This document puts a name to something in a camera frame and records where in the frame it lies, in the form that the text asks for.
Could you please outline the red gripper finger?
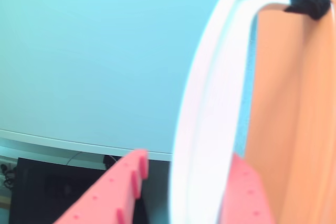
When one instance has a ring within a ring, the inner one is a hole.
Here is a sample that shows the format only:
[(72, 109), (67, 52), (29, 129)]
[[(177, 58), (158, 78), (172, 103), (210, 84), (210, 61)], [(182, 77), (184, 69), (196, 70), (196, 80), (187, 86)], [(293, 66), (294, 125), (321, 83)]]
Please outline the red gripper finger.
[(275, 223), (258, 173), (236, 154), (232, 159), (219, 223)]
[(131, 224), (149, 173), (146, 150), (119, 159), (56, 221), (58, 224)]

